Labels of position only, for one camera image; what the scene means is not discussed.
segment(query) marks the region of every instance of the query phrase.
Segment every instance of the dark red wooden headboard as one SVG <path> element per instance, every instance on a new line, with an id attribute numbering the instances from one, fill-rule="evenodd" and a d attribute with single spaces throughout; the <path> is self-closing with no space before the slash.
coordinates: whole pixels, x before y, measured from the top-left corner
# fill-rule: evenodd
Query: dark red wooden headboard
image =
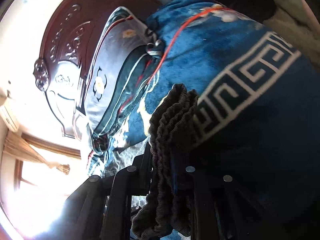
<path id="1" fill-rule="evenodd" d="M 85 80 L 109 15 L 125 6 L 145 20 L 158 0 L 63 0 L 52 15 L 35 62 L 36 86 L 62 125 L 63 136 L 74 138 L 72 116 L 83 110 Z"/>

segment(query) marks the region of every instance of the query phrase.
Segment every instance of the air conditioner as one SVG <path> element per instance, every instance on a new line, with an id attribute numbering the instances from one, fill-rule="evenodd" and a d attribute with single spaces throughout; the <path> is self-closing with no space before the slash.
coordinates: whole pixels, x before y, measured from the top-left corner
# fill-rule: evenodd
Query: air conditioner
<path id="1" fill-rule="evenodd" d="M 0 115 L 10 131 L 18 131 L 19 122 L 11 110 L 10 98 L 2 95 L 0 95 Z"/>

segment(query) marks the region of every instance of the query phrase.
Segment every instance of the screw head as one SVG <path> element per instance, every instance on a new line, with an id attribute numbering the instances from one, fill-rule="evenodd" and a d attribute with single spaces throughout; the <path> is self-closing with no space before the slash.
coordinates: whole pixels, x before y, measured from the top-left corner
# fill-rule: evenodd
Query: screw head
<path id="1" fill-rule="evenodd" d="M 92 176 L 90 176 L 89 181 L 90 182 L 97 182 L 99 180 L 99 178 L 100 177 L 98 175 L 92 175 Z"/>
<path id="2" fill-rule="evenodd" d="M 127 171 L 129 171 L 129 172 L 134 172 L 136 170 L 137 170 L 136 166 L 131 165 L 131 166 L 127 167 Z"/>
<path id="3" fill-rule="evenodd" d="M 233 180 L 233 178 L 230 175 L 224 175 L 223 176 L 223 180 L 225 182 L 231 182 Z"/>
<path id="4" fill-rule="evenodd" d="M 193 166 L 187 166 L 186 167 L 186 172 L 195 172 L 196 171 L 196 168 L 193 167 Z"/>

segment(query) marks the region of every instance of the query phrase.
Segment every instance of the curtain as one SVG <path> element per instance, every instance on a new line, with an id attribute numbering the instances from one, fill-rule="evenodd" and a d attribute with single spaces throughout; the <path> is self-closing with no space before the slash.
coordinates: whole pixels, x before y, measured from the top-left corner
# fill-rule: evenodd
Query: curtain
<path id="1" fill-rule="evenodd" d="M 23 138 L 11 131 L 8 131 L 3 152 L 21 161 L 44 163 L 50 169 L 56 168 L 66 175 L 68 175 L 70 171 L 69 164 L 62 165 L 57 162 L 47 162 L 46 159 L 37 153 Z"/>
<path id="2" fill-rule="evenodd" d="M 30 136 L 28 134 L 22 134 L 21 137 L 30 145 L 37 147 L 38 149 L 44 149 L 57 154 L 62 154 L 68 157 L 81 160 L 80 150 L 72 149 L 69 147 L 50 143 L 39 138 Z"/>

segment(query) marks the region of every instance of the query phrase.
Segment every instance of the blue blanket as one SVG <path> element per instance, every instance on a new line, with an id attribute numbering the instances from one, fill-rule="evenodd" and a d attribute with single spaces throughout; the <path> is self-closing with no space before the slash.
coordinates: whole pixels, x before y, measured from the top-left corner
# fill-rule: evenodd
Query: blue blanket
<path id="1" fill-rule="evenodd" d="M 166 46 L 211 0 L 174 0 L 147 20 Z M 147 136 L 149 119 L 172 85 L 200 95 L 197 141 L 203 166 L 229 174 L 281 221 L 301 214 L 319 195 L 320 75 L 276 33 L 235 11 L 212 11 L 175 41 L 103 156 Z M 89 173 L 101 156 L 94 156 Z"/>

